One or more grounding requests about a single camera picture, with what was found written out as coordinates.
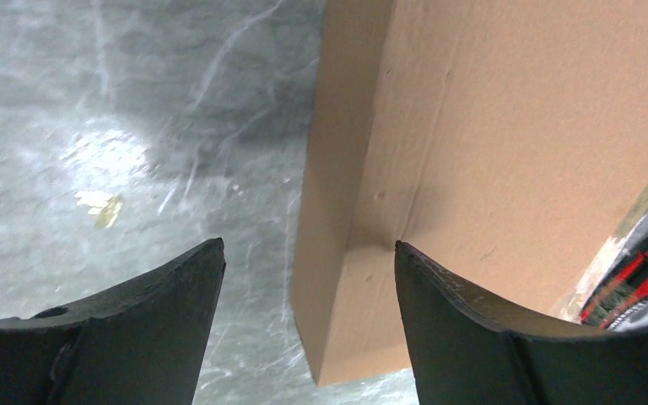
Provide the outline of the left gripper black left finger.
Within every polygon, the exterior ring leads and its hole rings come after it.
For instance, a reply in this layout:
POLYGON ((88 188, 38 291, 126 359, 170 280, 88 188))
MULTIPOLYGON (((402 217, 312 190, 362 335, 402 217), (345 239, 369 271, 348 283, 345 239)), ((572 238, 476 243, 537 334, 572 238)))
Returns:
POLYGON ((0 319, 0 404, 189 404, 226 263, 206 240, 28 319, 0 319))

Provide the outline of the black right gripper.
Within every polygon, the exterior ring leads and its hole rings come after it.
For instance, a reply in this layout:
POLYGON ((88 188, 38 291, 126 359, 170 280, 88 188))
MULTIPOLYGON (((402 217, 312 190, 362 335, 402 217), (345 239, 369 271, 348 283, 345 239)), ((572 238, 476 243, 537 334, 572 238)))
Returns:
POLYGON ((648 236, 623 254, 580 310, 580 323, 614 329, 648 312, 648 236))

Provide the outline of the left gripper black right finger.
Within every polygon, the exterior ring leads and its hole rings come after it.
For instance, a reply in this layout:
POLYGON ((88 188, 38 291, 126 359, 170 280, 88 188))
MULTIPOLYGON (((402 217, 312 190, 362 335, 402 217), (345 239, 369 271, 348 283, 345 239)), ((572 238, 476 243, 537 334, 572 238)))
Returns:
POLYGON ((422 404, 648 404, 648 327, 611 332, 513 303, 395 247, 422 404))

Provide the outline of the brown cardboard express box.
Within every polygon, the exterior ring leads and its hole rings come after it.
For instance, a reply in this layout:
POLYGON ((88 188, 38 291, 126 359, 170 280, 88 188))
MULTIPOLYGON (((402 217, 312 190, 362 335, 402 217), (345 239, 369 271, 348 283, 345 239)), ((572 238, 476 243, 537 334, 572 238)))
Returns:
POLYGON ((572 321, 648 210, 648 1, 329 1, 290 303, 318 386, 409 366, 404 240, 572 321))

